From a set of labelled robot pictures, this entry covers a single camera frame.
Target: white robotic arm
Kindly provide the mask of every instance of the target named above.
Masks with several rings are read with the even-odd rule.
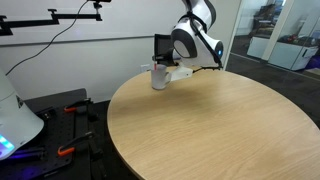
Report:
[[[206,34],[216,19],[213,5],[209,0],[182,1],[187,8],[187,14],[180,18],[171,33],[174,50],[159,59],[171,61],[179,59],[175,55],[179,54],[186,66],[222,68],[220,58],[223,55],[223,44]]]
[[[0,161],[32,140],[43,126],[0,70]]]

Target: black cable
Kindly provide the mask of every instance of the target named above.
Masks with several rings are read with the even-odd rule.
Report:
[[[192,73],[194,74],[194,73],[196,73],[196,72],[198,72],[198,71],[200,71],[200,70],[202,70],[202,68],[199,68],[199,69],[197,69],[197,70],[193,70]]]
[[[189,9],[188,11],[192,12],[192,5],[191,5],[190,0],[187,0],[186,3],[188,5],[188,9]]]
[[[20,61],[18,64],[14,65],[14,66],[6,73],[6,76],[8,76],[8,75],[11,73],[11,71],[13,71],[13,70],[14,70],[17,66],[19,66],[20,64],[22,64],[22,63],[24,63],[24,62],[26,62],[26,61],[28,61],[28,60],[30,60],[30,59],[33,59],[33,58],[39,56],[43,51],[45,51],[46,49],[48,49],[48,48],[51,46],[51,44],[53,43],[53,41],[54,41],[58,36],[60,36],[62,33],[66,32],[66,31],[68,31],[68,30],[76,23],[76,21],[77,21],[77,19],[78,19],[78,16],[79,16],[79,14],[80,14],[81,9],[82,9],[83,6],[86,5],[88,2],[89,2],[89,0],[87,0],[85,3],[82,4],[82,6],[80,7],[80,9],[78,10],[78,13],[77,13],[77,15],[76,15],[73,23],[72,23],[68,28],[66,28],[65,30],[61,31],[61,32],[58,33],[56,36],[54,36],[54,37],[52,38],[51,42],[50,42],[45,48],[43,48],[40,52],[38,52],[38,54],[36,54],[36,55],[34,55],[34,56],[31,56],[31,57],[29,57],[29,58],[27,58],[27,59],[24,59],[24,60]]]

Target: blue light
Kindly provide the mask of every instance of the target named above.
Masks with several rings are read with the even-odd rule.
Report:
[[[11,142],[9,142],[8,140],[6,140],[6,138],[4,138],[3,136],[0,135],[0,143],[6,147],[9,150],[14,149],[14,145],[11,144]]]

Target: glass door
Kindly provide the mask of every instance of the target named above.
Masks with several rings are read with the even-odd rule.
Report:
[[[294,1],[269,63],[303,72],[319,45],[320,11],[317,0]]]
[[[285,0],[244,0],[231,53],[260,59],[284,4]]]

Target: robotic arm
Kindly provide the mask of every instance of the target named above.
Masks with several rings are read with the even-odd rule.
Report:
[[[171,33],[174,49],[169,50],[164,57],[156,57],[156,60],[172,61],[181,58],[186,66],[222,68],[220,58],[223,55],[223,44],[206,34],[215,22],[215,8],[209,0],[182,1],[187,14],[180,18]]]

